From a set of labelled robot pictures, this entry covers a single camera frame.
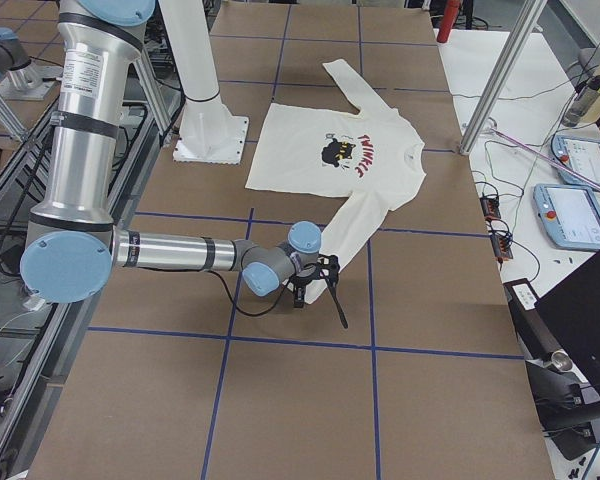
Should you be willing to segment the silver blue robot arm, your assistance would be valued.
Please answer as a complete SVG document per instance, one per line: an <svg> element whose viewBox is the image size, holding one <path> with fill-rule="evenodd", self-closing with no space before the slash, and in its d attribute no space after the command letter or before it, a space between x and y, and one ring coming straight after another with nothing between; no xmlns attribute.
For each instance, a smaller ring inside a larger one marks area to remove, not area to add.
<svg viewBox="0 0 600 480"><path fill-rule="evenodd" d="M182 83L183 111L166 111L158 87L140 66L149 18L160 11ZM248 130L224 105L202 5L185 1L63 1L58 29L65 42L59 103L51 118L51 162L43 200L29 214L20 260L25 287L52 303L100 292L114 268L176 276L237 273L259 296L290 287L296 307L321 282L337 291L339 265L321 251L311 222L294 224L265 248L224 240L145 233L118 226L107 204L128 71L138 68L145 96L164 129L181 127L180 160L236 163Z"/></svg>

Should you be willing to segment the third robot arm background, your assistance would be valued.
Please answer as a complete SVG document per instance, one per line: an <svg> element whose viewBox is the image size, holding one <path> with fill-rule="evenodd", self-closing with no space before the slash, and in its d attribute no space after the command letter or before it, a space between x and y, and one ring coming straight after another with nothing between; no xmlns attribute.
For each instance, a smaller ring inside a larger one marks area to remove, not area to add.
<svg viewBox="0 0 600 480"><path fill-rule="evenodd" d="M40 65L26 52L18 36L0 27L0 95L7 100L42 101L63 67Z"/></svg>

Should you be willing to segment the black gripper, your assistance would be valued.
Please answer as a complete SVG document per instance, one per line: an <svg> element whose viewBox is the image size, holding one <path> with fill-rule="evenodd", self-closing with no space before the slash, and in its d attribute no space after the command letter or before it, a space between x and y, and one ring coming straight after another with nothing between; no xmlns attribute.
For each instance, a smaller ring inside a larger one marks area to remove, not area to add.
<svg viewBox="0 0 600 480"><path fill-rule="evenodd" d="M344 309L337 296L340 265L336 255L318 255L314 263L310 263L299 274L290 278L293 291L293 306L303 308L305 305L306 289L313 281L324 281L335 304L339 321L344 329L349 328Z"/></svg>

